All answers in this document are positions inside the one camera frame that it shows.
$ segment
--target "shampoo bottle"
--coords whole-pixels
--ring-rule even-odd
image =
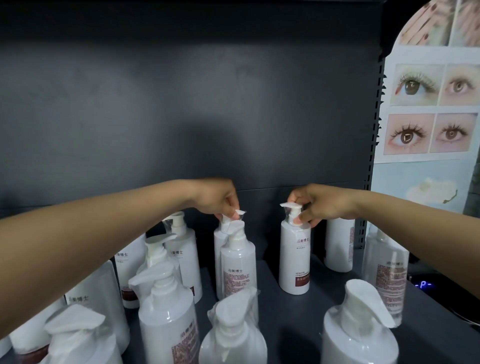
[[[355,220],[335,218],[327,221],[324,260],[327,268],[341,273],[352,270],[354,236]]]
[[[160,262],[129,282],[134,290],[153,282],[138,311],[147,364],[198,361],[200,340],[193,293],[178,282],[174,269],[171,262]]]
[[[199,364],[267,363],[267,344],[249,315],[256,296],[256,288],[245,288],[208,312],[213,328],[200,347]]]
[[[140,303],[130,287],[128,280],[137,274],[138,267],[144,262],[146,254],[145,234],[142,234],[125,248],[115,254],[115,264],[119,277],[123,307],[138,308]]]
[[[363,253],[362,279],[373,285],[385,303],[388,312],[400,326],[407,286],[409,251],[371,226]]]
[[[82,280],[65,294],[68,304],[78,303],[106,317],[103,325],[108,326],[117,337],[120,353],[130,343],[130,328],[120,296],[119,286],[111,261]]]
[[[65,299],[61,297],[10,334],[19,364],[37,364],[47,355],[50,336],[44,329],[45,322],[64,306]]]
[[[227,243],[220,249],[222,286],[225,297],[244,288],[257,288],[255,245],[247,240],[245,222],[236,220],[227,230]],[[258,323],[258,301],[253,300],[255,322]]]
[[[138,268],[137,274],[142,273],[144,270],[150,268],[151,266],[154,266],[157,263],[169,261],[173,264],[174,274],[181,284],[182,280],[180,273],[180,262],[177,257],[170,254],[164,247],[164,243],[176,238],[176,234],[162,234],[148,238],[146,241],[147,254],[145,257],[145,261]],[[140,302],[143,301],[144,298],[150,294],[152,287],[153,282],[139,285],[136,291],[140,293],[140,296],[138,297],[140,299]]]
[[[79,304],[54,313],[45,324],[52,341],[41,364],[122,364],[115,335],[100,328],[104,320]]]
[[[377,290],[361,279],[345,285],[345,299],[324,317],[321,364],[395,364],[395,322]]]
[[[295,224],[302,206],[294,202],[280,204],[287,218],[282,221],[280,234],[280,288],[290,294],[304,294],[310,288],[310,224]]]
[[[0,358],[2,358],[6,353],[12,348],[12,342],[8,336],[0,340]]]
[[[242,220],[245,211],[235,210]],[[216,297],[221,300],[223,299],[223,287],[222,287],[222,259],[220,256],[220,249],[225,245],[228,239],[227,230],[232,220],[222,215],[222,221],[219,226],[213,232],[213,242],[215,250],[215,282],[216,282]]]
[[[163,219],[167,233],[177,234],[175,239],[165,243],[165,248],[180,261],[183,285],[192,290],[193,298],[197,303],[203,294],[200,265],[198,264],[197,240],[195,232],[185,224],[184,216],[185,213],[179,211]]]

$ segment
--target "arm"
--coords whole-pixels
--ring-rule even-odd
[[[292,191],[291,202],[310,208],[302,221],[364,218],[480,298],[480,220],[371,191],[310,184]]]
[[[206,179],[169,181],[0,220],[0,338],[187,207],[238,218],[232,182]]]

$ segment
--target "forearm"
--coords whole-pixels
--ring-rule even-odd
[[[480,298],[480,220],[359,191],[357,213]]]
[[[0,220],[0,338],[161,219],[190,207],[193,194],[190,181],[169,181]],[[19,283],[27,292],[21,297]]]

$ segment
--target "eyelash extension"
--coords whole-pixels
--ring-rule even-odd
[[[402,77],[400,77],[400,80],[398,81],[398,86],[401,86],[408,81],[418,82],[425,88],[425,91],[427,92],[437,92],[437,87],[435,85],[435,82],[433,82],[429,77],[427,77],[421,72],[403,74]]]
[[[449,84],[453,84],[453,83],[456,83],[456,82],[463,82],[463,83],[467,84],[468,88],[471,89],[471,90],[475,90],[477,88],[468,78],[465,78],[465,77],[454,77],[449,82]]]
[[[446,127],[444,127],[442,129],[442,131],[440,131],[441,133],[443,132],[447,132],[447,131],[454,131],[454,132],[459,132],[460,134],[462,134],[463,136],[467,136],[468,135],[468,132],[463,128],[461,127],[460,125],[456,125],[456,124],[448,124]]]
[[[402,134],[402,132],[404,132],[405,130],[414,132],[420,138],[425,138],[427,136],[427,133],[420,126],[418,126],[417,124],[411,126],[411,123],[409,123],[408,125],[402,125],[402,130],[395,130],[393,134],[390,135],[390,137],[393,139],[397,135]]]

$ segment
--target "pump bottle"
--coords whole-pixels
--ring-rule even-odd
[[[294,202],[280,204],[287,218],[282,221],[280,234],[280,288],[290,294],[304,294],[310,288],[310,224],[296,224],[302,205]]]
[[[345,285],[345,299],[324,317],[321,364],[395,364],[396,327],[377,290],[361,279]]]
[[[142,273],[144,270],[154,266],[157,263],[169,261],[174,266],[174,274],[177,277],[178,281],[182,282],[181,280],[181,273],[180,273],[180,262],[177,257],[170,254],[164,247],[164,244],[170,240],[176,239],[176,234],[162,234],[156,235],[148,238],[146,240],[146,247],[147,247],[147,254],[145,257],[144,263],[138,268],[137,274]],[[140,296],[138,297],[140,302],[143,301],[145,297],[150,294],[152,290],[153,282],[141,284],[138,287],[138,292]]]
[[[255,245],[247,240],[245,222],[235,220],[227,230],[227,243],[220,249],[224,297],[244,288],[257,288]],[[253,302],[255,322],[258,323],[258,301]]]
[[[165,248],[178,258],[183,285],[192,290],[197,303],[203,294],[197,240],[193,229],[189,229],[185,224],[184,216],[185,213],[179,211],[162,220],[167,233],[177,234],[177,238],[165,243]]]
[[[145,260],[145,234],[142,234],[125,248],[115,254],[115,264],[119,277],[120,293],[125,308],[138,308],[140,303],[130,287],[128,280],[135,276],[138,267]]]
[[[130,343],[130,328],[120,296],[113,264],[107,260],[99,269],[65,294],[68,304],[79,303],[106,317],[103,325],[117,336],[120,353]]]
[[[47,355],[50,336],[44,329],[45,322],[64,306],[65,299],[61,297],[10,333],[19,364],[36,364]]]
[[[362,278],[373,285],[397,326],[402,322],[409,251],[376,226],[370,226],[363,254]]]
[[[346,273],[353,268],[355,220],[335,218],[327,221],[325,260],[327,268]]]
[[[52,341],[41,364],[122,364],[115,335],[100,328],[104,321],[79,304],[54,313],[45,324]]]
[[[0,358],[2,358],[6,353],[12,348],[12,342],[8,336],[0,340]]]
[[[153,282],[140,303],[138,317],[147,364],[195,363],[200,340],[192,291],[181,285],[169,261],[157,263],[130,279],[137,291]]]
[[[245,211],[235,210],[242,220]],[[214,237],[214,250],[215,250],[215,282],[216,282],[216,296],[219,300],[223,298],[222,287],[222,259],[220,255],[220,249],[225,245],[228,239],[227,230],[232,222],[228,216],[222,215],[222,221],[219,226],[213,232]]]
[[[199,364],[267,363],[267,344],[249,317],[256,294],[256,288],[245,288],[208,312],[213,328],[200,347]]]

